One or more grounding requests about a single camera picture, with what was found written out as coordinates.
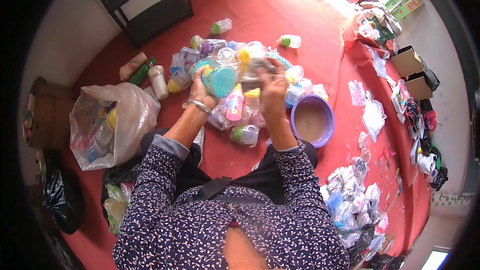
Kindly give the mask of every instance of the woman's left hand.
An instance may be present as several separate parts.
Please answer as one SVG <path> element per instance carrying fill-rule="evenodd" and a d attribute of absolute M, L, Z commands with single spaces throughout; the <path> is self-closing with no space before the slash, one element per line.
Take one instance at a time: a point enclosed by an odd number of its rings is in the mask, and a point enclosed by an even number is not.
<path fill-rule="evenodd" d="M 212 96 L 207 92 L 207 89 L 202 82 L 203 72 L 203 69 L 199 69 L 193 75 L 193 83 L 191 85 L 191 99 L 201 102 L 210 110 L 212 110 L 219 104 L 219 100 L 215 96 Z"/>

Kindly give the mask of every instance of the woman's right hand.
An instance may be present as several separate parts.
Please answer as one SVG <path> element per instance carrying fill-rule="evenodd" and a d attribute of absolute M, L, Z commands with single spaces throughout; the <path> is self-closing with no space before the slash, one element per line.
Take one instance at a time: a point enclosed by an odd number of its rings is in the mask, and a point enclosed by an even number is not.
<path fill-rule="evenodd" d="M 275 73 L 270 75 L 265 68 L 257 69 L 260 79 L 260 112 L 267 123 L 270 120 L 285 118 L 285 92 L 288 83 L 285 78 L 285 66 L 279 60 L 267 57 L 268 61 L 275 66 Z"/>

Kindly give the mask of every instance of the navy floral shirt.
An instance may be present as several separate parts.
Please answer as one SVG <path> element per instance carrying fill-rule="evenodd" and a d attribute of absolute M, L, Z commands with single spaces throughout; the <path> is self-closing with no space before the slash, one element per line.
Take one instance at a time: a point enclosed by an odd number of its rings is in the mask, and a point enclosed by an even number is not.
<path fill-rule="evenodd" d="M 264 203 L 187 203 L 201 186 L 173 202 L 183 159 L 165 142 L 154 142 L 143 159 L 113 249 L 117 267 L 227 269 L 223 247 L 227 228 L 236 221 L 271 269 L 348 269 L 349 256 L 327 212 L 318 177 L 303 143 L 298 143 L 288 151 L 273 152 L 285 189 L 285 205 L 275 205 L 265 194 L 237 186 L 219 195 Z"/>

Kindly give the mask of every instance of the floor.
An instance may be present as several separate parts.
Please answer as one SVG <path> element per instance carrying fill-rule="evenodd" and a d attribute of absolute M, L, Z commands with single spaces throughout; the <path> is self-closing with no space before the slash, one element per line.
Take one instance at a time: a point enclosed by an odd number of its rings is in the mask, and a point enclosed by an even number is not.
<path fill-rule="evenodd" d="M 395 199 L 399 190 L 395 179 L 397 168 L 401 169 L 404 181 L 411 183 L 415 178 L 416 169 L 408 163 L 411 142 L 407 139 L 406 128 L 400 125 L 393 111 L 389 87 L 385 80 L 376 76 L 372 59 L 363 44 L 352 41 L 351 47 L 344 53 L 345 40 L 353 37 L 348 16 L 353 10 L 347 9 L 349 3 L 344 2 L 340 9 L 336 9 L 326 0 L 192 1 L 194 17 L 178 23 L 140 49 L 136 49 L 123 33 L 118 34 L 78 78 L 74 85 L 76 95 L 80 94 L 82 86 L 120 83 L 118 69 L 140 51 L 155 57 L 157 64 L 168 66 L 172 54 L 182 46 L 188 46 L 190 38 L 196 34 L 207 38 L 211 24 L 219 19 L 233 20 L 233 28 L 221 35 L 227 41 L 256 40 L 275 48 L 280 35 L 299 35 L 302 37 L 299 49 L 278 47 L 278 51 L 294 65 L 302 65 L 305 77 L 314 84 L 325 85 L 335 114 L 333 137 L 318 150 L 319 164 L 315 170 L 322 184 L 326 183 L 326 177 L 335 168 L 346 166 L 348 158 L 360 154 L 357 142 L 360 132 L 365 131 L 361 120 L 363 108 L 352 106 L 347 83 L 354 79 L 362 80 L 365 88 L 372 89 L 375 98 L 383 102 L 388 118 L 377 143 L 372 144 L 370 149 L 371 170 L 365 185 L 376 182 L 382 189 L 381 209 L 387 211 L 391 207 L 388 214 L 390 224 L 386 232 L 397 238 L 389 254 L 405 254 L 426 223 L 431 191 L 423 179 L 417 179 L 412 187 L 404 187 Z M 391 62 L 387 63 L 387 72 L 394 80 L 399 79 Z M 141 87 L 148 85 L 150 82 L 145 80 Z M 187 98 L 188 91 L 183 91 L 161 101 L 157 127 L 171 127 L 181 115 L 181 105 Z M 268 138 L 266 129 L 261 129 L 255 148 L 233 144 L 229 132 L 220 132 L 209 124 L 205 126 L 205 131 L 201 168 L 211 177 L 236 178 L 245 175 L 265 153 L 265 141 Z M 374 163 L 374 160 L 385 157 L 384 151 L 391 162 L 387 169 Z M 396 153 L 392 157 L 389 156 L 391 151 Z M 69 149 L 65 149 L 63 154 L 65 165 L 78 174 L 86 205 L 81 228 L 73 235 L 64 235 L 65 240 L 87 269 L 114 269 L 111 251 L 116 237 L 108 231 L 99 204 L 103 170 L 82 172 Z"/>

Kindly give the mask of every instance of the bracelet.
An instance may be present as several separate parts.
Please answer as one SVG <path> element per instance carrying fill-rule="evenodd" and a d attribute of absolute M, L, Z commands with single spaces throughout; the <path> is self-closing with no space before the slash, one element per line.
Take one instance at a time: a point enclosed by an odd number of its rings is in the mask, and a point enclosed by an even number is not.
<path fill-rule="evenodd" d="M 199 101 L 196 101 L 196 100 L 192 100 L 192 99 L 188 99 L 187 101 L 187 104 L 194 104 L 196 106 L 198 106 L 202 111 L 204 111 L 205 113 L 208 114 L 208 116 L 212 115 L 212 111 L 207 108 L 207 106 Z"/>

